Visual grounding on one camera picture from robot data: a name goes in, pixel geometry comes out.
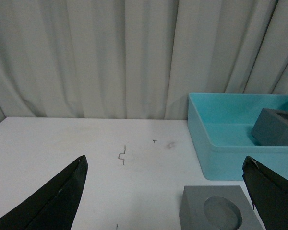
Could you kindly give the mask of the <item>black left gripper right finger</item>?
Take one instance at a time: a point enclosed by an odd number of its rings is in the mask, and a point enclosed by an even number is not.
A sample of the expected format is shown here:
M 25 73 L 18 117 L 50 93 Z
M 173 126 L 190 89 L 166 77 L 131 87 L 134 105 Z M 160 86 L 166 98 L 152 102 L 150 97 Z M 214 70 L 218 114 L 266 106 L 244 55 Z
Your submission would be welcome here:
M 242 169 L 252 204 L 265 228 L 288 230 L 288 180 L 250 156 Z

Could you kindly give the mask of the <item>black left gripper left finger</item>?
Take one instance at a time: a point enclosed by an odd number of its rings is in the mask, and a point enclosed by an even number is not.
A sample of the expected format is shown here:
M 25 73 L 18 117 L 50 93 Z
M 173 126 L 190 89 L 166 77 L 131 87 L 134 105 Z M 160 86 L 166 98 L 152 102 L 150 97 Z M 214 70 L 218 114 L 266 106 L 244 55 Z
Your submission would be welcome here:
M 78 157 L 2 216 L 0 230 L 70 230 L 82 198 L 87 171 L 86 157 Z

